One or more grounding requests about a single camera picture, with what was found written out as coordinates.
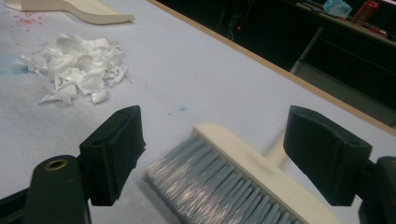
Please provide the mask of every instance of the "dustpan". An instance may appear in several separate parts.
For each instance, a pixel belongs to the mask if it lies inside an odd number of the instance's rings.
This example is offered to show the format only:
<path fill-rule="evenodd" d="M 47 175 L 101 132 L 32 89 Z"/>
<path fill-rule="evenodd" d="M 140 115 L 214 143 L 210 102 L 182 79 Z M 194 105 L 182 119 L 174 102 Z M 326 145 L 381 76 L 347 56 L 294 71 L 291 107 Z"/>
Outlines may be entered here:
<path fill-rule="evenodd" d="M 100 0 L 4 0 L 18 11 L 66 11 L 92 24 L 133 21 L 134 15 L 121 14 Z"/>

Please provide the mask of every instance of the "white tabletop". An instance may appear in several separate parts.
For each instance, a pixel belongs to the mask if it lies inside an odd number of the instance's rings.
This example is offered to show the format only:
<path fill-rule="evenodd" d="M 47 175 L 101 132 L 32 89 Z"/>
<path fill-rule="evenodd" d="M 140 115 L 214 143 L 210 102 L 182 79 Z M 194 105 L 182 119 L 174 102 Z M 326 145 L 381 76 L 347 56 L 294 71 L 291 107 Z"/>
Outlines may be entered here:
<path fill-rule="evenodd" d="M 130 105 L 141 106 L 147 150 L 120 200 L 113 207 L 91 207 L 94 224 L 177 223 L 141 177 L 148 164 L 186 139 L 198 122 L 224 125 L 263 153 L 285 128 L 290 105 L 299 105 L 317 110 L 370 143 L 371 160 L 396 156 L 396 138 L 377 127 L 381 125 L 322 99 L 279 74 L 285 71 L 252 60 L 233 44 L 191 26 L 193 22 L 144 0 L 108 3 L 134 14 L 135 22 L 92 25 L 65 12 L 23 13 L 0 5 L 0 198 L 29 187 L 33 169 L 43 160 L 77 156 L 86 137 Z M 41 43 L 53 42 L 60 34 L 108 37 L 120 43 L 129 72 L 110 89 L 106 101 L 93 105 L 79 95 L 72 105 L 40 105 L 53 85 L 35 74 L 7 70 L 18 56 L 35 53 Z M 325 203 L 291 161 L 284 171 Z M 341 223 L 359 223 L 359 205 L 357 200 L 352 208 L 329 207 Z"/>

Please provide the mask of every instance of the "gray bristle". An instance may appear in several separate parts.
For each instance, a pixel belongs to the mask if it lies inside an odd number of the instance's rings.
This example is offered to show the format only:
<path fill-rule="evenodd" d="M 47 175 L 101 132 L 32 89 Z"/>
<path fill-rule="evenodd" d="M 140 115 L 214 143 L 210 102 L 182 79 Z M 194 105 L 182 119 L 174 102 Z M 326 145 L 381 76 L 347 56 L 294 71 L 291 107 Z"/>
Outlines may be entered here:
<path fill-rule="evenodd" d="M 196 135 L 156 160 L 147 175 L 185 223 L 301 223 Z"/>

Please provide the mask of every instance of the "blue stain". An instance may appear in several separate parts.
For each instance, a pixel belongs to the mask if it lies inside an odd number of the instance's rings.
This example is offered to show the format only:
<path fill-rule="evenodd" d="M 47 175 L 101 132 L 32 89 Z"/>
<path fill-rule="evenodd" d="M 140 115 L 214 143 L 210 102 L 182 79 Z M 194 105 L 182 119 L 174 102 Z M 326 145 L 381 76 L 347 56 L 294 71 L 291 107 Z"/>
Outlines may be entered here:
<path fill-rule="evenodd" d="M 188 108 L 186 107 L 186 106 L 182 106 L 180 109 L 179 109 L 179 111 L 181 111 L 181 112 L 184 112 L 184 111 L 186 111 Z"/>
<path fill-rule="evenodd" d="M 15 64 L 18 57 L 15 55 L 0 55 L 0 76 L 16 76 L 29 73 L 29 70 Z"/>

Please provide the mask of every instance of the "pile of shredded paper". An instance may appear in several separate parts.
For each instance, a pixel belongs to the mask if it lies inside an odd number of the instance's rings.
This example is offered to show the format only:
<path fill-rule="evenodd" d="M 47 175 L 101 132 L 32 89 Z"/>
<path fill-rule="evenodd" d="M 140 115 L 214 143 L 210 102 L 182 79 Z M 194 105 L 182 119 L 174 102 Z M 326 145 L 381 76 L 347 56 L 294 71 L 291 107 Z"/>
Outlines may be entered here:
<path fill-rule="evenodd" d="M 61 35 L 55 43 L 44 44 L 38 57 L 21 56 L 17 63 L 54 82 L 54 93 L 40 103 L 63 101 L 71 105 L 81 91 L 99 104 L 108 95 L 105 85 L 120 83 L 127 72 L 127 67 L 120 67 L 121 58 L 118 45 L 107 38 L 85 40 L 78 35 Z"/>

